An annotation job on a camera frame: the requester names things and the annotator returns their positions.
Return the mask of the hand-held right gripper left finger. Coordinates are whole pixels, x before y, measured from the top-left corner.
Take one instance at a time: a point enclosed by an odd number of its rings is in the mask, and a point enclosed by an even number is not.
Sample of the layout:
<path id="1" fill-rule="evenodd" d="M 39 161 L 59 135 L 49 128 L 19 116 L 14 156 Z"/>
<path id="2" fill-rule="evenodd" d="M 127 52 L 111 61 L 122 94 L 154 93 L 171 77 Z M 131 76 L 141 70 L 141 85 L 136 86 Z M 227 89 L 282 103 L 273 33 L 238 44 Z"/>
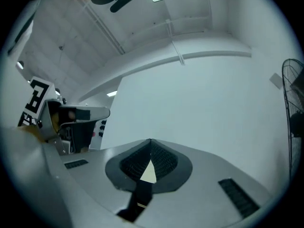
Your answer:
<path id="1" fill-rule="evenodd" d="M 151 140 L 61 156 L 69 174 L 97 204 L 113 214 L 140 214 L 151 201 L 141 179 L 151 160 Z"/>

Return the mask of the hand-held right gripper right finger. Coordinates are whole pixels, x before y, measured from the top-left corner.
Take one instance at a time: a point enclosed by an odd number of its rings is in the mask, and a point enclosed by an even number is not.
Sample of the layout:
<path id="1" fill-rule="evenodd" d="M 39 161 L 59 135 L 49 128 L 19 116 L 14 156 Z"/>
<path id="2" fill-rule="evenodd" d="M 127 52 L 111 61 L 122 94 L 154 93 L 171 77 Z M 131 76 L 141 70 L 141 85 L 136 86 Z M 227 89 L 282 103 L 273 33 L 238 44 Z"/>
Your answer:
<path id="1" fill-rule="evenodd" d="M 189 179 L 176 191 L 154 194 L 135 221 L 142 228 L 243 228 L 255 218 L 243 219 L 219 181 L 232 178 L 260 207 L 270 199 L 267 189 L 225 159 L 180 144 L 162 144 L 192 162 Z"/>

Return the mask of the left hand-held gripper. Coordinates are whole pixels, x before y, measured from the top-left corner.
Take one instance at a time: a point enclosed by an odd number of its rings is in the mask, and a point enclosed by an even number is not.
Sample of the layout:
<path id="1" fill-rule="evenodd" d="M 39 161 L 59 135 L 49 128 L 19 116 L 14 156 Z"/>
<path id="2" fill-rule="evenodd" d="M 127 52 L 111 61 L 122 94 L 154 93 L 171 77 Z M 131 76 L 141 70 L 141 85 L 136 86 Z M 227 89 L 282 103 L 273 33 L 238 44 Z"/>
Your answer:
<path id="1" fill-rule="evenodd" d="M 50 104 L 60 106 L 58 116 L 60 123 L 92 122 L 110 116 L 107 107 L 63 105 L 66 102 L 55 89 L 53 83 L 38 77 L 32 77 L 29 85 L 33 88 L 32 96 L 21 114 L 18 126 L 35 125 L 45 142 L 55 146 L 59 155 L 69 154 L 69 141 L 62 140 L 52 124 L 49 113 Z"/>

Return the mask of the white ceiling conduit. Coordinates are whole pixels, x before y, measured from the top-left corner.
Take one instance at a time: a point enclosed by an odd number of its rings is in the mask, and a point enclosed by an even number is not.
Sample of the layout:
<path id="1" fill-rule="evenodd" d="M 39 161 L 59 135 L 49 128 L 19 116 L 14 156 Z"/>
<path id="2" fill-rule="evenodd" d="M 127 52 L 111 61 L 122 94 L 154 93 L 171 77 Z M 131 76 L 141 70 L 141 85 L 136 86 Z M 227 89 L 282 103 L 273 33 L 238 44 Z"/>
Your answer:
<path id="1" fill-rule="evenodd" d="M 184 61 L 183 55 L 180 53 L 180 50 L 179 50 L 179 48 L 177 47 L 177 45 L 176 45 L 176 43 L 175 43 L 175 41 L 174 41 L 174 39 L 173 39 L 173 33 L 172 33 L 172 29 L 171 29 L 171 20 L 170 20 L 170 19 L 167 19 L 167 20 L 165 21 L 165 23 L 166 23 L 166 29 L 167 29 L 168 36 L 169 36 L 169 38 L 170 38 L 170 40 L 171 40 L 171 43 L 172 43 L 172 45 L 173 45 L 173 47 L 174 47 L 174 49 L 175 49 L 175 52 L 176 52 L 177 55 L 178 55 L 180 64 L 184 66 L 184 65 L 185 65 L 185 61 Z"/>

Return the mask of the black floor fan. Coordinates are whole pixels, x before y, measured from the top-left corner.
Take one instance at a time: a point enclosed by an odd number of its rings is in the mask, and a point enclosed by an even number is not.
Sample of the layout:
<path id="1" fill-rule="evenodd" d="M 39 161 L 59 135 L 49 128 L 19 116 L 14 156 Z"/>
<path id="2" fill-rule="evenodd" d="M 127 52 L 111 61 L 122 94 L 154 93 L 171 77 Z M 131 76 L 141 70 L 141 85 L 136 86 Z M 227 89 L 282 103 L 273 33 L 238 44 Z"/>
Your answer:
<path id="1" fill-rule="evenodd" d="M 282 78 L 288 128 L 289 176 L 293 179 L 304 154 L 304 63 L 287 59 Z"/>

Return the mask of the group of black wall items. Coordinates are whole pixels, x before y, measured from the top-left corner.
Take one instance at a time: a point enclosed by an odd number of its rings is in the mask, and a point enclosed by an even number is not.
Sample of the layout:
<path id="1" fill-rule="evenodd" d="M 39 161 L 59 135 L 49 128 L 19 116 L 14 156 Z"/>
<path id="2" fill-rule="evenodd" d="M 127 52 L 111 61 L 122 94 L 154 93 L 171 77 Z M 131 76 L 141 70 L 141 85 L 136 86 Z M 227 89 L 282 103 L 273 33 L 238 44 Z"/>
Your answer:
<path id="1" fill-rule="evenodd" d="M 105 125 L 106 125 L 107 120 L 102 120 L 101 125 L 99 126 L 99 132 L 98 135 L 103 138 L 104 130 L 105 130 Z"/>

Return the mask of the grey wall box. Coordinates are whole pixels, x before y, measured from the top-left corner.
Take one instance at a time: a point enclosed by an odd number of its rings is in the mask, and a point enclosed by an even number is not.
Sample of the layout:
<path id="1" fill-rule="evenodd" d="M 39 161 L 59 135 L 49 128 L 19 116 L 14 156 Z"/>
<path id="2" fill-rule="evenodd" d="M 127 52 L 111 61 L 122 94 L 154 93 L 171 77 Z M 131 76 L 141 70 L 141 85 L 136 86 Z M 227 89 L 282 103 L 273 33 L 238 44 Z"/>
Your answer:
<path id="1" fill-rule="evenodd" d="M 283 87 L 283 79 L 280 75 L 278 75 L 277 73 L 274 73 L 271 77 L 270 77 L 270 82 L 273 83 L 278 89 L 281 89 Z"/>

